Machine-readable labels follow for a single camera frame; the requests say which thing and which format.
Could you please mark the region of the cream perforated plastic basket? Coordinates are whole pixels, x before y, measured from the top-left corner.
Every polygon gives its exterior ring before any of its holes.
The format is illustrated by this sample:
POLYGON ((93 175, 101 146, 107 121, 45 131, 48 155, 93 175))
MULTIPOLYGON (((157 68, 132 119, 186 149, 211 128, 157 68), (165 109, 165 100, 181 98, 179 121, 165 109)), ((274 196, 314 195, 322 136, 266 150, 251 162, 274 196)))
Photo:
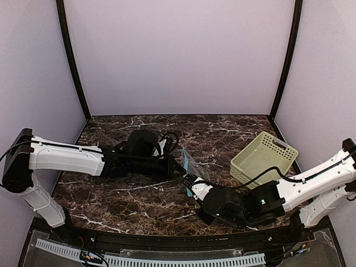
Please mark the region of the cream perforated plastic basket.
POLYGON ((230 175, 245 184, 270 167, 286 175, 298 150, 263 131, 230 161, 230 175))

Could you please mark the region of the black left corner post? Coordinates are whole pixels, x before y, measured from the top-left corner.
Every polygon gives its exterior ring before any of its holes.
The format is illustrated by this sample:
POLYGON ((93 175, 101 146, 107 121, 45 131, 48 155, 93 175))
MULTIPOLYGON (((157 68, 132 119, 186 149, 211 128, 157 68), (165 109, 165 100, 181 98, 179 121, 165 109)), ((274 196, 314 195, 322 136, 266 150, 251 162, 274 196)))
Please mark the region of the black left corner post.
POLYGON ((91 113, 90 109, 85 97, 85 93, 82 87, 81 79, 79 76, 77 64, 76 64, 76 59, 72 47, 72 42, 71 42, 71 37, 70 37, 70 31, 69 31, 69 26, 68 26, 68 21, 67 21, 67 16, 66 16, 66 9, 65 9, 65 2, 63 0, 56 0, 56 6, 57 6, 57 14, 58 14, 58 20, 60 24, 60 29, 61 29, 61 35, 62 35, 62 40, 63 40, 63 45, 65 48, 65 53, 67 57, 67 62, 70 68, 70 73, 72 76, 73 84, 75 86, 76 90, 76 95, 78 97, 81 110, 84 114, 84 117, 86 121, 89 121, 91 119, 91 113))

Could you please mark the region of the clear zip top bag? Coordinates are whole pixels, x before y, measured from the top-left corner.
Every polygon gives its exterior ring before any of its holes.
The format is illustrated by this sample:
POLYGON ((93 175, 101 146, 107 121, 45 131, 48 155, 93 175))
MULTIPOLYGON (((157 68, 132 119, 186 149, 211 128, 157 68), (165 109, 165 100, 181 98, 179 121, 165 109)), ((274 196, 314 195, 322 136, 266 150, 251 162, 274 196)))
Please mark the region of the clear zip top bag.
POLYGON ((192 184, 198 178, 210 181, 210 175, 195 161, 195 159, 188 153, 185 147, 183 147, 181 150, 181 161, 183 168, 186 170, 186 174, 183 176, 183 184, 186 186, 188 197, 192 197, 193 193, 190 189, 192 184))

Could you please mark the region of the black front table rail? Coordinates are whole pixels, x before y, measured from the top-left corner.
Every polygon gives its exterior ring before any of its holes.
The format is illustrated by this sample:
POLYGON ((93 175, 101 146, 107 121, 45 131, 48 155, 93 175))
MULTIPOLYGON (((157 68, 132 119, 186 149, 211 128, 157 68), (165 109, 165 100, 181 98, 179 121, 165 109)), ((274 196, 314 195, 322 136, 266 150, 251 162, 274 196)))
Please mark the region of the black front table rail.
POLYGON ((85 242, 85 248, 100 251, 121 249, 147 251, 203 251, 242 248, 244 251, 277 249, 297 241, 306 241, 308 235, 330 228, 329 219, 323 219, 316 227, 305 229, 303 234, 293 234, 289 226, 246 233, 213 236, 144 236, 118 234, 104 231, 75 228, 85 242))

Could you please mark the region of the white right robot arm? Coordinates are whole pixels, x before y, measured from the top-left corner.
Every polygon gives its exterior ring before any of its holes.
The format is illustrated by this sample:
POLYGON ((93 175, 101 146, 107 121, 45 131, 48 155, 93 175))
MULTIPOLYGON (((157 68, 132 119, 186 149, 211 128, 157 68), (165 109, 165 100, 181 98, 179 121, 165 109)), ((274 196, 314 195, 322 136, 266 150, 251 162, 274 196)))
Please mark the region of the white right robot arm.
POLYGON ((259 185, 247 194, 199 177, 193 179, 188 189, 208 221, 219 219, 238 228, 269 225, 312 199, 297 213, 297 222, 311 228, 340 201, 355 193, 355 143, 352 139, 344 140, 342 149, 332 158, 296 176, 286 177, 277 167, 264 173, 270 171, 275 171, 280 179, 259 185))

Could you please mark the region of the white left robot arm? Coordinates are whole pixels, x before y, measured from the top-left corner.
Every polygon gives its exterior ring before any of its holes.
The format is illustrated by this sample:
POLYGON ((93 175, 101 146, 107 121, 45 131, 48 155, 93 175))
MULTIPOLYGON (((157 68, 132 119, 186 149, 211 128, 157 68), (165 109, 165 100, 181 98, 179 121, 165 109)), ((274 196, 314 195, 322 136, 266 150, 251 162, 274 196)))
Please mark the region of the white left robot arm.
POLYGON ((42 186, 37 171, 106 179, 141 175, 162 182, 186 175, 172 154, 178 143, 173 132, 158 137, 148 130, 135 130, 115 146, 81 146, 46 140, 24 128, 1 155, 1 187, 20 196, 51 228, 70 228, 69 212, 42 186))

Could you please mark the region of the black corner frame post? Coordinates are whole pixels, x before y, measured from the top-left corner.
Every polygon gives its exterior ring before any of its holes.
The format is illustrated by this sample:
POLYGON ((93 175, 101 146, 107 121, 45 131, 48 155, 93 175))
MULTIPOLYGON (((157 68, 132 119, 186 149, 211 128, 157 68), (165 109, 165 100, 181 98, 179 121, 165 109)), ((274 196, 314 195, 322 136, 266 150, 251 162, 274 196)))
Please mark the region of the black corner frame post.
POLYGON ((281 70, 281 75, 277 86, 276 94, 274 97, 274 101, 269 113, 269 117, 271 121, 275 121, 281 103, 281 99, 283 97, 285 85, 288 79, 291 63, 293 60, 295 45, 298 37, 298 32, 299 32, 302 8, 303 8, 303 0, 295 0, 293 17, 292 17, 291 28, 290 28, 290 35, 288 39, 288 45, 286 48, 284 63, 281 70))

